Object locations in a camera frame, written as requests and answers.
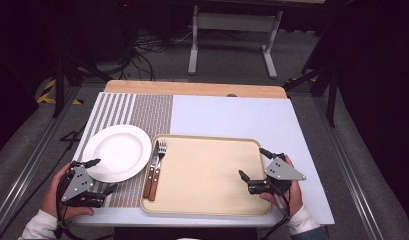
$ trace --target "wooden board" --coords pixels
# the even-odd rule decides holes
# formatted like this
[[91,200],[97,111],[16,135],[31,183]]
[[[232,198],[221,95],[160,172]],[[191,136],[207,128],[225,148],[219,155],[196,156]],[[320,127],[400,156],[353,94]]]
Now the wooden board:
[[257,86],[236,84],[186,83],[186,82],[150,82],[133,80],[112,80],[105,92],[167,95],[199,95],[256,98],[287,98],[285,90],[279,86]]
[[155,201],[142,198],[154,213],[261,216],[271,205],[248,193],[239,176],[263,179],[260,145],[252,139],[158,135],[167,142]]

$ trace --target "dark background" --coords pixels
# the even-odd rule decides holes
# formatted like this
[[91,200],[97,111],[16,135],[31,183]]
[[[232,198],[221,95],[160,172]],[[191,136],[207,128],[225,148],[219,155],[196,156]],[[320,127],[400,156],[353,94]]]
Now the dark background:
[[[126,21],[148,24],[166,39],[190,24],[192,6],[161,2],[137,5],[132,12],[136,15],[127,20],[117,7],[103,12],[123,2],[102,1],[101,6],[88,1],[77,6],[59,2],[62,5],[57,4],[57,10],[65,11],[64,16],[72,21],[68,24],[75,26],[66,32],[70,46],[66,50],[91,64],[118,61],[129,54],[126,49],[131,42],[126,39],[134,40],[129,38],[132,35],[126,38],[126,29],[133,28]],[[338,7],[344,2],[328,1],[326,6]],[[284,13],[282,29],[316,31],[322,36],[309,59],[309,69],[317,69],[341,54],[339,88],[346,107],[409,217],[409,1],[355,1],[334,18],[329,13],[293,9]],[[258,8],[255,11],[264,13]],[[59,50],[42,20],[28,1],[0,0],[0,149],[38,107],[35,92],[54,74]],[[99,38],[100,29],[113,32]]]

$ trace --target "utensil handle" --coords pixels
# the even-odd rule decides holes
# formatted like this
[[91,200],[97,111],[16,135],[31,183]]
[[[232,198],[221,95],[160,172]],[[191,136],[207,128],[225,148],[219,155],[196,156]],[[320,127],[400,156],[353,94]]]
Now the utensil handle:
[[148,200],[150,200],[150,201],[155,200],[155,195],[157,193],[158,177],[160,176],[160,173],[161,173],[161,168],[155,170],[154,177],[152,178],[151,191],[150,191],[150,195],[148,197]]
[[150,191],[151,191],[151,185],[152,185],[152,179],[154,176],[154,167],[150,167],[148,171],[148,176],[145,179],[145,187],[144,187],[144,193],[142,194],[143,198],[148,198],[150,196]]

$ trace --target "table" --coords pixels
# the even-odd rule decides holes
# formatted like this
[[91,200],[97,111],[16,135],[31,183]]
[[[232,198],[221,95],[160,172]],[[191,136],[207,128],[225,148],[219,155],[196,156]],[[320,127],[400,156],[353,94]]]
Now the table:
[[[236,94],[238,97],[223,97],[226,94]],[[170,115],[169,126],[162,126],[159,129],[149,128],[147,123],[153,122],[148,118],[149,112],[143,111],[143,108],[141,111],[141,108],[135,108],[135,106],[150,100],[163,105],[167,104],[164,105],[164,109],[169,111],[162,115]],[[134,122],[135,120],[127,116],[129,114],[132,116],[142,114],[136,119],[147,119],[147,121],[145,123]],[[231,118],[232,114],[237,114],[235,122],[224,120]],[[158,116],[157,118],[165,119],[165,116]],[[110,81],[105,92],[98,96],[73,159],[81,159],[82,148],[87,139],[93,136],[94,132],[111,125],[111,119],[133,121],[133,125],[144,129],[150,138],[159,133],[246,137],[258,140],[266,149],[284,151],[292,157],[297,169],[306,170],[304,174],[307,175],[307,180],[301,185],[303,199],[311,209],[316,221],[321,224],[334,223],[291,102],[280,87]],[[95,210],[93,217],[81,216],[73,219],[73,222],[80,225],[114,227],[270,227],[282,217],[276,208],[272,208],[267,215],[253,217],[147,213],[134,203],[135,196],[138,196],[141,190],[139,188],[136,189],[136,193],[128,194],[132,199],[126,200],[126,202],[133,203],[129,207],[120,207],[125,203],[120,203],[121,205],[117,205],[118,207],[112,207],[110,206],[112,203],[106,203],[106,207]]]
[[[321,5],[325,2],[325,0],[288,0],[286,2]],[[188,74],[195,74],[197,69],[198,29],[236,30],[269,33],[267,42],[265,45],[262,45],[261,50],[269,77],[275,79],[277,77],[277,73],[273,64],[271,50],[276,33],[279,30],[282,14],[282,11],[277,11],[275,16],[205,13],[200,12],[199,6],[195,5],[192,17],[192,46],[191,55],[189,58]]]

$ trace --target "hand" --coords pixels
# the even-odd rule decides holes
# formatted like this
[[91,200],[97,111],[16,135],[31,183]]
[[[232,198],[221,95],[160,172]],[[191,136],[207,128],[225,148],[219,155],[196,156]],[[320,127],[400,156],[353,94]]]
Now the hand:
[[[291,162],[291,159],[289,159],[288,156],[285,156],[285,160],[289,165],[294,167],[294,165]],[[285,197],[286,197],[286,199],[290,199],[289,207],[290,207],[290,215],[292,217],[303,206],[303,199],[302,199],[302,196],[301,196],[301,189],[300,189],[300,185],[298,185],[297,180],[292,181],[291,188],[289,189],[289,191],[287,191],[285,193]],[[276,199],[273,196],[273,194],[264,192],[264,193],[260,194],[260,198],[272,203],[273,205],[278,206],[278,204],[276,202]],[[285,204],[284,200],[282,198],[281,198],[281,200],[282,200],[282,204],[286,208],[286,204]]]
[[[55,206],[56,198],[57,198],[57,188],[58,184],[60,183],[61,178],[70,168],[70,163],[66,164],[57,174],[52,178],[51,186],[48,189],[48,192],[45,194],[45,197],[42,201],[41,210],[54,216],[57,218],[57,208]],[[65,211],[65,206],[58,206],[60,208],[60,212]],[[69,220],[72,217],[80,216],[80,215],[94,215],[94,210],[90,207],[68,207],[64,220]]]

